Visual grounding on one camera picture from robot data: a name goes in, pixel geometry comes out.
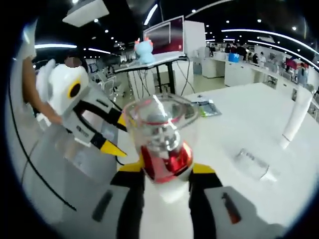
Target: computer screen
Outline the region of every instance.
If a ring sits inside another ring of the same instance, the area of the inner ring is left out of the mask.
[[[144,31],[144,39],[153,42],[153,54],[184,51],[184,16],[179,16]]]

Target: plush toy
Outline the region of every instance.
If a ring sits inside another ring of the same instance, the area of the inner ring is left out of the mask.
[[[140,42],[138,39],[135,41],[134,50],[138,54],[139,61],[141,64],[149,64],[155,62],[155,57],[152,54],[153,51],[153,43],[147,37],[145,41]]]

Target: person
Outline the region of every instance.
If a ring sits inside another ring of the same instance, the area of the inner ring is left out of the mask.
[[[230,52],[236,54],[237,53],[237,44],[233,44],[230,48]]]
[[[209,44],[208,48],[209,48],[210,55],[214,56],[214,51],[216,51],[216,48],[214,47],[214,45]]]
[[[254,64],[258,64],[258,55],[257,55],[257,53],[255,53],[254,56],[253,56],[253,63]]]
[[[225,53],[230,53],[230,44],[226,44]]]
[[[286,72],[288,73],[290,71],[290,66],[286,65]]]
[[[83,66],[85,71],[87,73],[89,72],[86,60],[79,54],[78,51],[70,50],[64,60],[64,64],[71,68]]]
[[[215,47],[215,51],[219,51],[220,50],[217,43],[215,43],[214,47]]]
[[[307,74],[306,74],[306,68],[304,63],[300,64],[300,68],[298,70],[298,74],[297,74],[297,80],[298,80],[298,84],[302,85],[302,86],[306,86],[307,84]]]
[[[34,38],[37,21],[25,29],[28,38],[23,39],[22,50],[22,97],[24,103],[29,103],[33,108],[43,113],[50,122],[62,124],[62,118],[56,114],[54,109],[41,101],[36,89],[36,75],[32,60],[36,57]]]
[[[316,94],[319,95],[319,87],[318,87],[317,91],[315,92],[315,97],[316,97]]]
[[[265,56],[264,56],[264,53],[261,52],[261,53],[260,53],[260,61],[259,61],[259,64],[260,64],[260,66],[264,66],[265,63],[266,63],[266,58],[265,58]]]
[[[243,43],[241,43],[240,46],[237,48],[237,54],[242,56],[243,60],[246,60],[247,51],[246,51],[246,48],[244,47]]]
[[[251,52],[248,53],[247,60],[248,60],[249,62],[252,62],[252,61],[253,61],[253,54],[252,54]]]

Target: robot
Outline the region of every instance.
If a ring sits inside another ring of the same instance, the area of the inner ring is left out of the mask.
[[[36,88],[43,102],[48,102],[62,117],[63,126],[76,141],[90,147],[94,145],[102,153],[126,156],[125,152],[96,131],[83,117],[84,111],[100,116],[106,122],[126,131],[121,109],[105,95],[102,89],[89,80],[82,66],[76,68],[51,60],[39,70]]]
[[[89,110],[118,129],[127,131],[133,139],[138,161],[126,164],[116,172],[92,212],[93,220],[98,223],[103,220],[107,225],[107,238],[140,238],[141,218],[146,207],[146,182],[150,182],[167,203],[178,201],[181,189],[186,187],[194,239],[207,235],[217,238],[216,223],[221,223],[222,217],[229,226],[242,221],[229,197],[231,191],[223,187],[215,171],[193,160],[192,145],[196,141],[196,122],[200,117],[197,105],[183,97],[160,94],[130,103],[122,112],[114,108],[99,86],[89,82],[82,67],[69,68],[61,64],[54,68],[47,65],[39,73],[42,85],[37,88],[41,98],[47,99],[62,116],[63,126],[75,138],[84,144],[93,144],[102,153],[126,156],[81,117],[83,110]],[[243,208],[253,207],[247,200],[242,201],[246,203],[242,204]],[[227,215],[219,213],[217,218],[214,217],[214,203],[215,209],[225,207]]]

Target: cabinet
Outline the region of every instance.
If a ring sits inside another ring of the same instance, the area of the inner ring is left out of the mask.
[[[226,62],[225,64],[225,85],[239,86],[253,84],[255,71],[241,63]]]
[[[297,85],[292,82],[280,78],[277,80],[276,90],[289,99],[293,97],[294,89],[297,89]]]

